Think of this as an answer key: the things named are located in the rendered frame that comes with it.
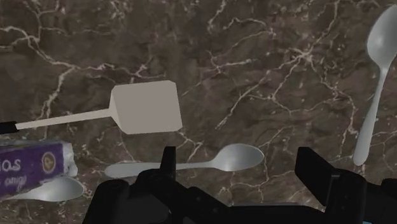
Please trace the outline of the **purple food package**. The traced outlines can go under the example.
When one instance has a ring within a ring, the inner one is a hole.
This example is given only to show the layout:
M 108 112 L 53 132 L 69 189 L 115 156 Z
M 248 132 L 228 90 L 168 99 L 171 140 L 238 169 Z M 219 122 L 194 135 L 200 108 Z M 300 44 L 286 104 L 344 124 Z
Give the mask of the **purple food package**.
M 28 192 L 78 168 L 71 143 L 63 141 L 0 142 L 0 201 Z

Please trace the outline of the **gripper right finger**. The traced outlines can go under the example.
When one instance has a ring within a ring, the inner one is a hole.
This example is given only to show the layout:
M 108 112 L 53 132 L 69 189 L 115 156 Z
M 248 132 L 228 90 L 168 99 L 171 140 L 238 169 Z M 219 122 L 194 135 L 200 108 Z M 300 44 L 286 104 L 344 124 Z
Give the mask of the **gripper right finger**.
M 321 224 L 397 224 L 397 178 L 376 185 L 299 147 L 295 174 L 326 208 Z

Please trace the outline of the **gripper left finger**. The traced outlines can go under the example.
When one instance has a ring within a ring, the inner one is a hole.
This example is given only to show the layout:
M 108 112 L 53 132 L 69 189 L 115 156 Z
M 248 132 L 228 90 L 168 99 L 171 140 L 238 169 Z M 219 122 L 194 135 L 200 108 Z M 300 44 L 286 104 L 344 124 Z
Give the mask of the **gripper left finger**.
M 228 206 L 175 175 L 176 148 L 166 146 L 160 167 L 140 172 L 134 184 L 101 183 L 82 224 L 231 224 Z

